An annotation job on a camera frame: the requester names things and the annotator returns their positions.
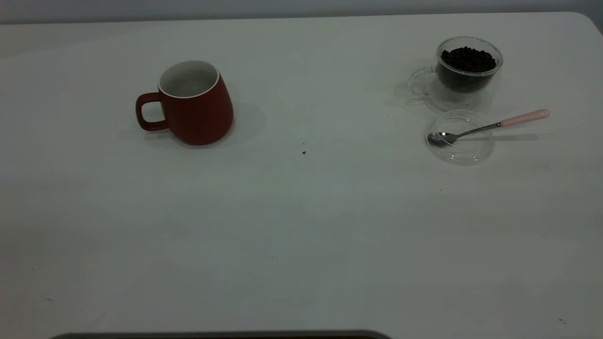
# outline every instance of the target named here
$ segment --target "spoon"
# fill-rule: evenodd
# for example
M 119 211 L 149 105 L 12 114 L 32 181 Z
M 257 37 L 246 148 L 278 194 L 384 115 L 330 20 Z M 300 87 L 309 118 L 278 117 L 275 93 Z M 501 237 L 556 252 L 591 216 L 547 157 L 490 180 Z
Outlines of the spoon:
M 465 135 L 474 134 L 474 133 L 482 132 L 482 131 L 487 131 L 487 130 L 491 130 L 493 128 L 523 124 L 524 122 L 528 122 L 528 121 L 544 119 L 549 115 L 551 115 L 551 113 L 548 109 L 535 110 L 530 113 L 526 113 L 526 114 L 514 116 L 513 118 L 505 119 L 501 122 L 497 122 L 492 125 L 483 126 L 480 128 L 476 128 L 474 130 L 466 131 L 465 133 L 461 133 L 459 135 L 455 135 L 455 134 L 448 133 L 448 132 L 430 133 L 427 136 L 427 140 L 429 141 L 430 144 L 432 144 L 434 146 L 443 147 L 443 146 L 454 143 L 458 138 L 465 136 Z

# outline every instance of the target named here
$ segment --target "mug handle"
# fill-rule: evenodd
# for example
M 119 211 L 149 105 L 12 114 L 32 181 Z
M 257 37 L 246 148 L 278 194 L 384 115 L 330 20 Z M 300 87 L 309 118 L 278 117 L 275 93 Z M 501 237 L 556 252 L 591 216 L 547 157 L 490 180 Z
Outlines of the mug handle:
M 417 84 L 417 80 L 419 80 L 419 78 L 425 78 L 425 76 L 428 73 L 433 73 L 434 70 L 431 67 L 425 67 L 425 68 L 420 68 L 418 70 L 416 70 L 410 78 L 408 78 L 408 89 L 411 90 L 412 94 L 414 95 L 426 95 L 427 93 L 425 92 L 425 86 L 422 86 L 420 88 L 420 91 L 415 91 L 417 88 L 416 84 Z
M 159 131 L 168 128 L 168 123 L 165 120 L 148 122 L 142 117 L 142 105 L 152 103 L 153 101 L 160 101 L 158 92 L 143 94 L 136 100 L 136 119 L 138 119 L 138 124 L 145 131 Z

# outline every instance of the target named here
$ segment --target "white wall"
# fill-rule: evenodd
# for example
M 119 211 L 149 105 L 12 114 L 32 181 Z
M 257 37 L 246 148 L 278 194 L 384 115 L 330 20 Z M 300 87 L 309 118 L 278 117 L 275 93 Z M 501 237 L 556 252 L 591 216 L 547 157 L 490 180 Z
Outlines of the white wall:
M 577 11 L 603 28 L 601 0 L 0 0 L 0 22 Z

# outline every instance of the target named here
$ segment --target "red mug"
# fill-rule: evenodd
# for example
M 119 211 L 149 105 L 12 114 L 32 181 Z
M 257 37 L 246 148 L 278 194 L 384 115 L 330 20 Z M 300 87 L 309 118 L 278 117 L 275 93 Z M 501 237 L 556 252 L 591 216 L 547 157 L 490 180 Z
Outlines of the red mug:
M 142 105 L 153 101 L 161 102 L 165 120 L 148 122 L 142 117 Z M 159 92 L 138 97 L 136 118 L 144 130 L 169 128 L 187 144 L 206 145 L 228 132 L 233 109 L 218 69 L 207 62 L 186 61 L 161 75 Z

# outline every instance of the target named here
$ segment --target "table surface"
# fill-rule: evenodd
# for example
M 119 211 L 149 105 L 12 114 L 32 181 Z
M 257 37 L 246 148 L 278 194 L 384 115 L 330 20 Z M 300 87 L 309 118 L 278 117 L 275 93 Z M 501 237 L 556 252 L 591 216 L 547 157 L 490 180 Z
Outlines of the table surface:
M 489 121 L 551 110 L 472 167 L 428 152 L 435 115 L 405 84 L 461 35 L 505 56 Z M 603 336 L 603 37 L 580 14 L 6 25 L 0 41 L 2 338 Z M 205 147 L 134 116 L 192 59 L 235 107 Z

